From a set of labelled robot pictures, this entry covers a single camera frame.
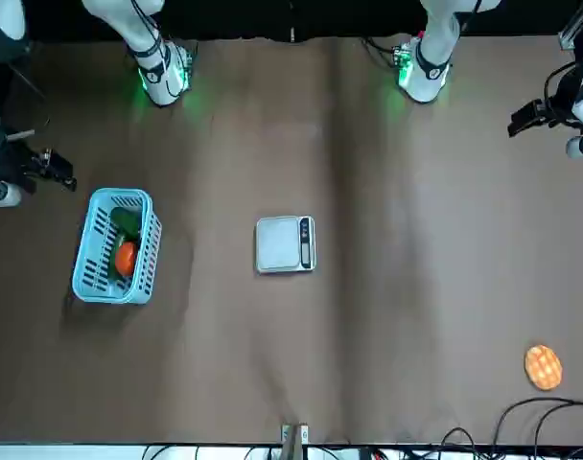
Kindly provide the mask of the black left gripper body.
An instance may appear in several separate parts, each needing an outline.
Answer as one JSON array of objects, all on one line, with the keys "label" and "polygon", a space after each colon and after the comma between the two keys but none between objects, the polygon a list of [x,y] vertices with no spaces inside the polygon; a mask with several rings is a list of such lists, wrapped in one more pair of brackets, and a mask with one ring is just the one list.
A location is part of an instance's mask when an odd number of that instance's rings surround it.
[{"label": "black left gripper body", "polygon": [[576,120],[572,108],[578,96],[577,90],[559,90],[544,94],[543,115],[548,120]]}]

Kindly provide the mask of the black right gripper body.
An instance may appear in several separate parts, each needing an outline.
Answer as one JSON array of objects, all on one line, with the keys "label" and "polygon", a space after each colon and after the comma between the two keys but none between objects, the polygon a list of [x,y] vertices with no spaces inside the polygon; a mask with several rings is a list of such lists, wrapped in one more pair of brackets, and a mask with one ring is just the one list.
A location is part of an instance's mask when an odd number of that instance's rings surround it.
[{"label": "black right gripper body", "polygon": [[20,176],[21,168],[12,147],[5,140],[0,141],[0,181],[18,185]]}]

